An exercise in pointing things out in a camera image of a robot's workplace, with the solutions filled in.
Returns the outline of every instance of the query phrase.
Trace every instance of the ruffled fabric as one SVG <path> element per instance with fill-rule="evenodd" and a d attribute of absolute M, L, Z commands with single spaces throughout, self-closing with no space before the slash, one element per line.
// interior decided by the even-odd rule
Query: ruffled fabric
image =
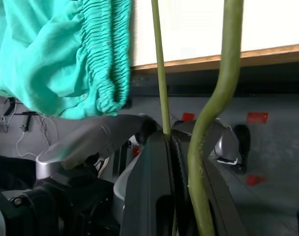
<path fill-rule="evenodd" d="M 0 95 L 50 116 L 117 114 L 130 13 L 131 0 L 0 0 Z"/>

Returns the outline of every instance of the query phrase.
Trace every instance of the gathered elastic fabric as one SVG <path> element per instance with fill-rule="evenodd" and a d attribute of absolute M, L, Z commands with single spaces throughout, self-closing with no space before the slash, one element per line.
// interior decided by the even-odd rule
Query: gathered elastic fabric
<path fill-rule="evenodd" d="M 115 115 L 130 83 L 131 0 L 0 0 L 0 95 L 44 115 Z"/>

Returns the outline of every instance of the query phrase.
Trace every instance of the green plant stem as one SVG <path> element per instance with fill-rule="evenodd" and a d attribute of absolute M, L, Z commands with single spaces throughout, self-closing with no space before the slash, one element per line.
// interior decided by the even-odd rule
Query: green plant stem
<path fill-rule="evenodd" d="M 219 78 L 201 111 L 188 152 L 189 192 L 200 236 L 213 236 L 214 225 L 203 184 L 203 145 L 207 130 L 233 97 L 240 73 L 243 0 L 225 0 Z"/>
<path fill-rule="evenodd" d="M 160 19 L 159 19 L 159 7 L 158 0 L 152 0 L 153 20 L 154 20 L 154 31 L 155 31 L 155 42 L 156 42 L 156 55 L 158 65 L 158 81 L 159 81 L 159 95 L 161 114 L 163 117 L 163 133 L 166 136 L 168 142 L 171 138 L 171 125 L 168 105 L 168 92 L 165 80 L 164 72 L 164 60 L 163 60 L 163 44 L 161 39 Z"/>

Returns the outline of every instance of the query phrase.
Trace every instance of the wooden frame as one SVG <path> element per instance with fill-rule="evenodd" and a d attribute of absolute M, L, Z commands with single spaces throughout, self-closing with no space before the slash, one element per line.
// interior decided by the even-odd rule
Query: wooden frame
<path fill-rule="evenodd" d="M 241 66 L 270 65 L 299 61 L 299 44 L 241 53 Z M 219 69 L 220 55 L 168 61 L 166 73 Z M 133 66 L 133 74 L 156 74 L 157 64 Z"/>

